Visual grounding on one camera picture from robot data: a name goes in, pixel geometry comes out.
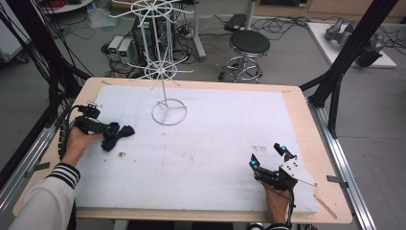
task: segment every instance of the wire stand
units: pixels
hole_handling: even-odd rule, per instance
[[[181,122],[183,122],[188,114],[188,109],[187,107],[179,100],[177,99],[168,99],[167,98],[167,92],[165,89],[165,81],[171,80],[174,82],[176,85],[180,85],[179,83],[175,82],[173,78],[176,76],[177,73],[191,73],[193,71],[179,71],[176,67],[176,64],[180,63],[182,60],[179,60],[177,62],[173,61],[173,52],[172,52],[172,34],[171,34],[171,24],[175,23],[172,21],[169,17],[169,14],[173,11],[179,11],[179,12],[185,12],[185,13],[192,13],[189,11],[182,11],[179,9],[176,9],[172,6],[172,3],[174,2],[179,2],[181,0],[172,0],[172,1],[165,1],[165,0],[140,0],[134,3],[128,3],[128,2],[120,2],[116,0],[112,0],[113,2],[116,3],[121,3],[121,4],[126,4],[130,5],[130,11],[124,12],[122,14],[118,14],[115,16],[111,17],[121,17],[130,13],[136,14],[139,19],[140,19],[140,25],[138,27],[141,28],[141,34],[143,36],[143,42],[144,42],[144,56],[146,57],[147,60],[147,66],[137,66],[137,65],[132,65],[128,63],[129,66],[143,69],[144,70],[144,75],[141,76],[138,79],[151,79],[154,80],[155,82],[160,81],[162,83],[162,89],[164,91],[164,99],[160,102],[158,102],[153,108],[152,108],[152,118],[154,119],[155,122],[157,122],[160,125],[164,126],[174,126],[177,125]],[[158,30],[157,30],[157,25],[155,19],[158,17],[165,17],[166,18],[166,36],[163,37],[158,37]],[[144,23],[146,18],[151,18],[152,21],[152,26],[153,26],[153,35],[155,38],[155,52],[157,56],[157,60],[152,60],[149,57],[149,53],[147,51],[147,39],[146,39],[146,33],[144,30]],[[161,48],[159,43],[162,44],[161,39],[166,39],[168,47],[164,53],[164,56],[161,57]]]

